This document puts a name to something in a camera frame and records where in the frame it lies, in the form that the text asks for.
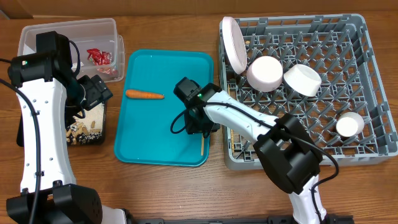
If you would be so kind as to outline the orange carrot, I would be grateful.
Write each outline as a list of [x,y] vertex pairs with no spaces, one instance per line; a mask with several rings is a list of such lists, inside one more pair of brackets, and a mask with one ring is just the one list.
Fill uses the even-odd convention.
[[131,99],[163,100],[164,95],[140,90],[126,90],[125,95]]

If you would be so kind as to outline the red snack wrapper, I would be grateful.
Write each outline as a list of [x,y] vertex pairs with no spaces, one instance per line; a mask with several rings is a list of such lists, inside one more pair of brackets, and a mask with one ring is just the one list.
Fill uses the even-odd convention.
[[[102,66],[102,65],[109,66],[112,62],[113,56],[109,52],[101,51],[99,49],[88,49],[87,52],[88,52],[87,59],[93,62],[93,64],[96,66]],[[97,71],[108,75],[117,74],[117,70],[110,66],[104,68],[98,68]]]

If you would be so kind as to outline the wooden chopstick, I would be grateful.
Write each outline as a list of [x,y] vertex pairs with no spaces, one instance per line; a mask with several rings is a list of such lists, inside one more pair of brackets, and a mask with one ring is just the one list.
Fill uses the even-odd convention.
[[201,150],[200,150],[201,156],[204,156],[204,147],[205,147],[205,138],[202,136],[201,137]]
[[[228,89],[228,94],[230,95],[230,86],[227,85]],[[231,154],[234,153],[234,132],[232,129],[230,129],[230,136],[231,136]]]

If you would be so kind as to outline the white plate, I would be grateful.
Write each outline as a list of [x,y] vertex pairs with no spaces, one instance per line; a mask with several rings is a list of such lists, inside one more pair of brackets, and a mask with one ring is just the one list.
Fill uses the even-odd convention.
[[221,29],[228,60],[234,72],[241,74],[246,70],[248,63],[246,46],[240,26],[234,18],[224,17]]

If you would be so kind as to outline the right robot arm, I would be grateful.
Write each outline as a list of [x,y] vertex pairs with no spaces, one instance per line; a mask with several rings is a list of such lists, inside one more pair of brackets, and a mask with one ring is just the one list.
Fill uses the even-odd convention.
[[322,154],[301,122],[258,112],[209,83],[201,88],[186,80],[176,85],[176,96],[186,110],[185,129],[204,136],[220,124],[248,140],[268,178],[289,195],[297,223],[326,223],[327,212],[318,193]]

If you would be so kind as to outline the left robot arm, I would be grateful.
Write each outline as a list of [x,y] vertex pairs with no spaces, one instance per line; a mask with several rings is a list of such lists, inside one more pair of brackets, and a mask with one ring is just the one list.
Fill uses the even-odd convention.
[[21,106],[24,141],[21,193],[6,201],[17,223],[133,223],[128,210],[101,203],[95,189],[76,183],[66,130],[112,97],[99,76],[79,76],[76,44],[57,32],[36,36],[37,51],[9,61],[9,81]]

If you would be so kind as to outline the white bowl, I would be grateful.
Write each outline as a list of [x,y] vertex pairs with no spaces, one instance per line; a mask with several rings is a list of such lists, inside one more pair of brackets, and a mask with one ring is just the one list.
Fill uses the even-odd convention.
[[289,87],[304,96],[315,96],[322,80],[318,72],[309,66],[296,64],[284,73],[284,80]]

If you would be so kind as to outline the white cup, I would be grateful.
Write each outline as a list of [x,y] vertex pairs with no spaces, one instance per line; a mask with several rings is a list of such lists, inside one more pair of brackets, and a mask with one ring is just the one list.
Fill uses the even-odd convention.
[[340,136],[351,137],[358,135],[364,129],[363,117],[354,112],[344,113],[336,123],[336,131]]

